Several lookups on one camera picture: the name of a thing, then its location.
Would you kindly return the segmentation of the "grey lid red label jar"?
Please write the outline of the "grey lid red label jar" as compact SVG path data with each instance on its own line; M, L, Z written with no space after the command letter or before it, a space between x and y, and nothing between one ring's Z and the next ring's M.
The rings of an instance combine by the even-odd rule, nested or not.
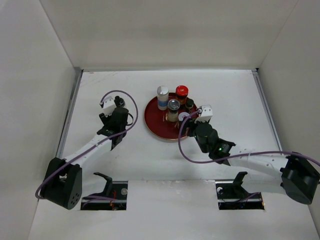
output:
M180 113L178 114L178 121L179 121L179 122L183 122L184 119L187 118L189 115L190 115L190 114L189 114L188 112L185 112L185 111L180 112Z

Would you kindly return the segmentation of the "black lid spice bottle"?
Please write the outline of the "black lid spice bottle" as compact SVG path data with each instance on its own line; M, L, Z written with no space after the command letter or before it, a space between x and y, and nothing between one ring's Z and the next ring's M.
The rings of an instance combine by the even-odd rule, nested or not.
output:
M191 98L187 98L185 102L185 107L188 111L191 111L194 107L194 100Z

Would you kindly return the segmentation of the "clear top pepper grinder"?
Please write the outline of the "clear top pepper grinder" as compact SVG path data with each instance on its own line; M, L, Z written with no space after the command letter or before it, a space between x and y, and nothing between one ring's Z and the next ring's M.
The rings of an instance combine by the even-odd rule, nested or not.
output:
M167 120L169 122L176 122L178 120L178 112L180 109L180 102L176 99L171 99L167 104Z

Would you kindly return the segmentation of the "red lid sauce jar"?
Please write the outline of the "red lid sauce jar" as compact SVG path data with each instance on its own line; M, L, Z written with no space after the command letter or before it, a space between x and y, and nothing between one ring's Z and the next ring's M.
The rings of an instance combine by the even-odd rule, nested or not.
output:
M175 89L176 99L180 102L182 106L186 104L188 94L189 94L189 89L185 85L179 85Z

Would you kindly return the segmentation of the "silver lid blue label shaker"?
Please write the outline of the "silver lid blue label shaker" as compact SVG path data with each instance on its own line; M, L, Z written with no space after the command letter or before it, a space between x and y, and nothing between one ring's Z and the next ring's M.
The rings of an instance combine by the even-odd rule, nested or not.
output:
M168 108L169 89L161 85L157 88L157 107L159 110L164 111Z

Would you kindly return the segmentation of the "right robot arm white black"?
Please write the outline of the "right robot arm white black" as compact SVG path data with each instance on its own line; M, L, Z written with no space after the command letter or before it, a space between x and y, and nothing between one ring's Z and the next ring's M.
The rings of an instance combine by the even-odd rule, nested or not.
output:
M217 163L246 168L258 174L239 172L233 180L232 192L238 198L248 193L269 192L287 195L292 200L310 205L320 184L319 162L306 155L290 151L253 152L237 149L236 144L218 136L208 123L186 117L179 123L179 133L193 137L209 160L187 158L194 164Z

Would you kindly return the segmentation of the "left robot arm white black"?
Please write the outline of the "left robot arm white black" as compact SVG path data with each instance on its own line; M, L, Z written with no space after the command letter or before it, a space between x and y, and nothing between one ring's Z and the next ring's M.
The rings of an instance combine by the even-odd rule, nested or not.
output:
M47 167L44 180L35 192L39 200L48 200L67 210L73 209L82 196L83 168L112 151L127 134L128 117L124 107L116 107L105 116L99 115L103 127L77 152L61 159L53 158Z

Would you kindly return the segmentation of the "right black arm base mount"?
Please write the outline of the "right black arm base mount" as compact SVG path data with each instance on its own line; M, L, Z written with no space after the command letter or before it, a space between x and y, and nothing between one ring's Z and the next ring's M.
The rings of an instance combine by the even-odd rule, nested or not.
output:
M239 172L235 179L216 180L215 188L219 210L264 210L260 192L247 192L242 184L246 171Z

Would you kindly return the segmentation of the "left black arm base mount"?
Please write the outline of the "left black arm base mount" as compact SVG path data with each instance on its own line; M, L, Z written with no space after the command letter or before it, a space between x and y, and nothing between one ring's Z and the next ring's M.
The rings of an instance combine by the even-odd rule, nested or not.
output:
M94 172L103 182L89 185L89 193L83 195L82 211L125 211L127 209L128 181L113 181L110 176Z

